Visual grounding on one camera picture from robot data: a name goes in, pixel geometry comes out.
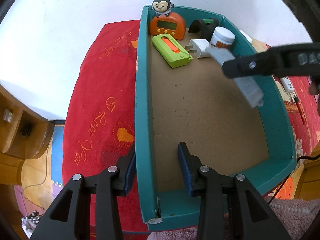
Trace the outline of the person right hand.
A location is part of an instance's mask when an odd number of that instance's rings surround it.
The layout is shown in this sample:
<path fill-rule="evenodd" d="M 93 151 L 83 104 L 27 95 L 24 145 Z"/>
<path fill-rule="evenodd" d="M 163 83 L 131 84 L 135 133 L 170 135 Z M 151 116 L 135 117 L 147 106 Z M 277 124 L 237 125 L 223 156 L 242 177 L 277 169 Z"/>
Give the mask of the person right hand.
<path fill-rule="evenodd" d="M 310 95 L 319 95 L 319 76 L 310 76 Z"/>

